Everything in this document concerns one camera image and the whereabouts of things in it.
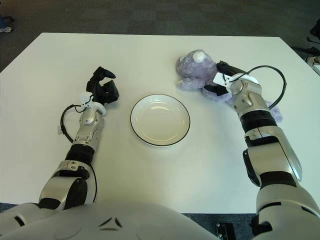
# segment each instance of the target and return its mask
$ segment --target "wire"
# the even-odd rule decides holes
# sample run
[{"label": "wire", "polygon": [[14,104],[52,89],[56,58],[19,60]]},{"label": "wire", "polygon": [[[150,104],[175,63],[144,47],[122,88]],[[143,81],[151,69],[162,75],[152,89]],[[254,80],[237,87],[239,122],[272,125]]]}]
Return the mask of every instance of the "wire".
[{"label": "wire", "polygon": [[95,170],[94,168],[92,167],[91,163],[89,164],[90,165],[90,168],[93,172],[93,176],[94,176],[94,182],[95,182],[95,192],[94,192],[94,197],[93,197],[93,202],[96,201],[96,196],[97,196],[97,190],[98,190],[98,186],[97,186],[97,177],[96,177],[96,173],[95,173]]},{"label": "wire", "polygon": [[275,68],[274,66],[269,66],[269,65],[256,66],[256,67],[250,69],[249,71],[247,71],[246,73],[238,76],[236,79],[230,81],[229,83],[235,82],[235,81],[237,81],[239,78],[241,78],[242,76],[248,75],[248,74],[251,73],[252,71],[254,71],[254,70],[256,70],[256,69],[261,69],[261,68],[269,68],[269,69],[275,70],[275,71],[281,76],[282,81],[283,81],[283,86],[282,86],[282,91],[281,91],[280,96],[274,101],[274,103],[272,103],[272,104],[269,106],[269,109],[272,109],[274,106],[276,106],[276,105],[281,101],[281,99],[283,98],[283,96],[284,96],[284,94],[285,94],[286,87],[287,87],[286,78],[285,78],[285,76],[283,75],[283,73],[282,73],[279,69]]},{"label": "wire", "polygon": [[75,111],[77,112],[77,113],[83,113],[86,109],[87,109],[87,107],[85,107],[82,111],[78,111],[77,110],[77,108],[76,107],[78,107],[79,105],[77,105],[77,106],[74,106],[74,109],[75,109]]},{"label": "wire", "polygon": [[60,127],[61,127],[61,131],[62,133],[66,136],[66,138],[71,142],[73,143],[73,139],[70,137],[70,135],[68,134],[67,132],[67,129],[65,127],[65,124],[64,124],[64,118],[65,118],[65,114],[66,112],[69,110],[69,109],[72,109],[72,108],[76,108],[76,107],[81,107],[80,105],[74,105],[74,104],[71,104],[70,106],[67,106],[66,109],[63,111],[62,115],[61,115],[61,118],[60,118]]},{"label": "wire", "polygon": [[87,103],[89,103],[91,101],[91,97],[93,97],[94,95],[92,94],[90,97],[89,97],[89,101],[85,102],[83,105],[86,105]]}]

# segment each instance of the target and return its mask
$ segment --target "ceramic plate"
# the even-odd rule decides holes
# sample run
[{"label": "ceramic plate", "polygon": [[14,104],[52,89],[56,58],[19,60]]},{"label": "ceramic plate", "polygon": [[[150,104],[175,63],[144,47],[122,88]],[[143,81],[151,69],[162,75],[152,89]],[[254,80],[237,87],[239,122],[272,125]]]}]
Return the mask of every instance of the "ceramic plate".
[{"label": "ceramic plate", "polygon": [[131,126],[143,141],[156,146],[169,146],[187,135],[190,117],[177,99],[155,94],[135,104],[131,111]]}]

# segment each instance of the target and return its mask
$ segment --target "shoe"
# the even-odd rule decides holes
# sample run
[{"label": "shoe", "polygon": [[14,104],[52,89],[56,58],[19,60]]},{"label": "shoe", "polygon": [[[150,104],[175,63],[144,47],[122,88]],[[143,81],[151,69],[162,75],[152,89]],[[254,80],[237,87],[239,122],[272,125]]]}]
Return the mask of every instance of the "shoe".
[{"label": "shoe", "polygon": [[0,28],[0,33],[4,32],[4,33],[10,33],[12,31],[12,28],[7,26],[5,28]]},{"label": "shoe", "polygon": [[313,65],[320,65],[320,56],[309,56],[305,59],[305,62],[312,67]]}]

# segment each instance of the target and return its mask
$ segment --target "tabletop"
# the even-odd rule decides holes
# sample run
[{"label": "tabletop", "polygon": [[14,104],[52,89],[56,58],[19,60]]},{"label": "tabletop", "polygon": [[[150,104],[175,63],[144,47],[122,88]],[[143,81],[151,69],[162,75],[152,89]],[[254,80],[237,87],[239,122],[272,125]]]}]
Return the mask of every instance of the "tabletop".
[{"label": "tabletop", "polygon": [[[182,213],[254,213],[259,188],[249,180],[247,148],[236,112],[205,98],[200,90],[176,88],[180,56],[195,49],[239,69],[280,69],[287,89],[278,104],[284,130],[302,164],[301,185],[320,204],[318,161],[320,77],[278,37],[159,36],[42,33],[0,73],[0,202],[38,202],[40,192],[70,148],[59,135],[62,111],[101,66],[116,75],[120,97],[106,105],[104,128],[93,166],[97,201],[155,202]],[[282,80],[271,69],[251,74],[272,102]],[[190,115],[186,137],[168,147],[140,140],[130,112],[141,98],[165,94]],[[80,115],[65,125],[71,136]]]}]

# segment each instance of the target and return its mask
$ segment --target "purple teddy bear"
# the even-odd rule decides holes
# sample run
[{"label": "purple teddy bear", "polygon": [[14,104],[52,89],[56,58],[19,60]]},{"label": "purple teddy bear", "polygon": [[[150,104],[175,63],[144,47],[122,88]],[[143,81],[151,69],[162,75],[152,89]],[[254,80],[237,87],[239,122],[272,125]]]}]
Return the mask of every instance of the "purple teddy bear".
[{"label": "purple teddy bear", "polygon": [[[215,92],[209,91],[204,86],[217,86],[213,79],[219,72],[217,64],[211,57],[201,49],[191,51],[187,55],[180,57],[176,62],[176,71],[183,77],[177,82],[177,87],[181,90],[202,89],[202,94],[216,102],[227,102],[233,105],[233,98],[230,92],[218,96]],[[277,123],[283,121],[283,117],[277,106],[272,108],[271,114]]]}]

